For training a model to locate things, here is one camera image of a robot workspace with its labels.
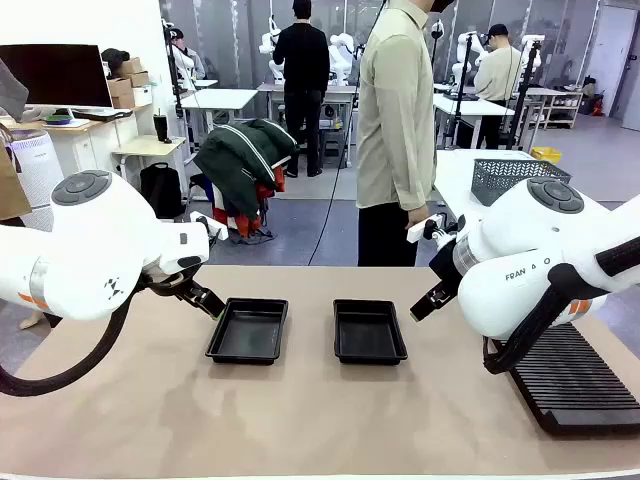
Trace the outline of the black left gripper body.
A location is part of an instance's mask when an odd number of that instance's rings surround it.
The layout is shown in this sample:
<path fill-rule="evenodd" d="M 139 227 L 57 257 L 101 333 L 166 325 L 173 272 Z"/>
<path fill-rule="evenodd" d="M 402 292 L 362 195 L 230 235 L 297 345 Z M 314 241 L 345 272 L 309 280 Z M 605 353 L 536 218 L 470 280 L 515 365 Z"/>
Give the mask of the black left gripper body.
<path fill-rule="evenodd" d="M 141 273 L 141 286 L 150 289 L 156 295 L 174 296 L 179 300 L 193 300 L 197 294 L 193 280 L 200 265 L 195 265 L 174 274 L 164 274 L 158 268 L 152 267 Z"/>

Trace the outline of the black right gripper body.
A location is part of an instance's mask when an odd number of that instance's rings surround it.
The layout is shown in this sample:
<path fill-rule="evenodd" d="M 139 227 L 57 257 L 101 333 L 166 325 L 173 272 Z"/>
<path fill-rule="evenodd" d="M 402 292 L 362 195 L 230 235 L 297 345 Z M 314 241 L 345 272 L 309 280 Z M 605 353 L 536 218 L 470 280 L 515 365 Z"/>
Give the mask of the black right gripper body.
<path fill-rule="evenodd" d="M 450 240 L 438 250 L 429 263 L 440 282 L 429 292 L 430 299 L 453 299 L 457 296 L 462 274 L 454 263 L 455 240 Z"/>

